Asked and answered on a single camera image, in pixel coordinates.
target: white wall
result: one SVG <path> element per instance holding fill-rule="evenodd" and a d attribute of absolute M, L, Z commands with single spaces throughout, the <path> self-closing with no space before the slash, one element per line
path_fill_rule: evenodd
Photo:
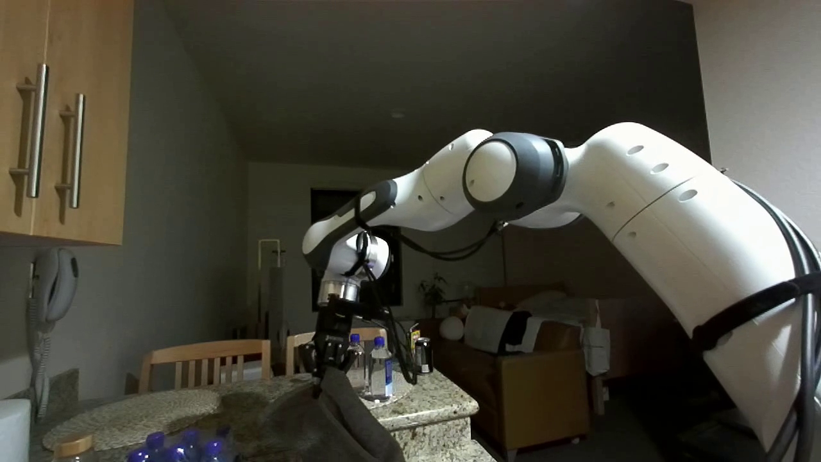
<path fill-rule="evenodd" d="M 821 2 L 695 0 L 714 165 L 821 240 Z"/>
<path fill-rule="evenodd" d="M 82 280 L 50 371 L 123 393 L 150 347 L 216 337 L 245 303 L 245 161 L 160 0 L 137 2 L 123 245 L 75 245 Z M 0 396 L 27 385 L 23 297 L 37 245 L 0 245 Z"/>

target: countertop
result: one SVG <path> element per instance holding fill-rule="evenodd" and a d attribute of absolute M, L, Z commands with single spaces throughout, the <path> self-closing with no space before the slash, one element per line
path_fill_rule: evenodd
<path fill-rule="evenodd" d="M 175 433 L 193 425 L 200 428 L 200 433 L 211 433 L 221 425 L 230 425 L 241 460 L 287 460 L 287 455 L 269 455 L 265 448 L 268 433 L 263 416 L 273 402 L 287 401 L 289 393 L 311 385 L 316 385 L 313 376 L 221 385 L 213 388 L 221 396 L 218 412 L 175 420 L 168 430 Z M 366 407 L 400 441 L 405 460 L 432 460 L 440 448 L 446 448 L 454 460 L 460 460 L 456 455 L 463 451 L 470 451 L 472 460 L 478 460 L 475 455 L 482 455 L 482 447 L 470 439 L 470 416 L 478 412 L 478 401 L 437 369 L 432 374 L 419 374 L 419 385 L 405 385 L 400 379 L 393 401 L 366 402 Z M 123 462 L 128 448 L 130 447 L 98 451 L 96 460 Z"/>

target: black cable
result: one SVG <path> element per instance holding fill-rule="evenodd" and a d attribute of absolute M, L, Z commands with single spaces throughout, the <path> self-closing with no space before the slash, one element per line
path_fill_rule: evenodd
<path fill-rule="evenodd" d="M 786 244 L 794 254 L 794 263 L 796 263 L 796 276 L 819 272 L 821 262 L 819 262 L 819 251 L 812 245 L 812 240 L 806 239 L 806 234 L 790 220 L 786 219 L 774 206 L 769 206 L 763 194 L 756 194 L 754 189 L 738 184 L 746 194 L 753 194 L 778 222 L 778 227 L 786 236 Z M 815 401 L 814 393 L 819 388 L 819 326 L 815 326 L 815 299 L 814 292 L 806 292 L 801 297 L 801 307 L 803 307 L 803 349 L 801 349 L 801 388 L 796 396 L 796 402 L 774 439 L 774 444 L 767 451 L 767 460 L 783 460 L 786 451 L 794 447 L 796 441 L 796 460 L 799 462 L 812 462 L 814 460 L 814 428 L 815 428 Z"/>

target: ceiling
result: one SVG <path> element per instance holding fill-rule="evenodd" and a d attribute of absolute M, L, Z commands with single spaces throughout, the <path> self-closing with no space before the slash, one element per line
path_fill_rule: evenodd
<path fill-rule="evenodd" d="M 678 0 L 164 0 L 248 158 L 419 165 L 464 129 L 697 124 Z"/>

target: wooden cabinet door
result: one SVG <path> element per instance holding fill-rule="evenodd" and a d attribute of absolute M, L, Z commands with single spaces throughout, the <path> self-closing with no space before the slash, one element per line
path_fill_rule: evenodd
<path fill-rule="evenodd" d="M 47 54 L 55 72 L 38 236 L 123 240 L 130 7 L 130 0 L 51 0 Z"/>
<path fill-rule="evenodd" d="M 30 234 L 37 197 L 29 180 L 12 174 L 30 165 L 33 93 L 44 63 L 50 0 L 0 0 L 0 234 Z"/>

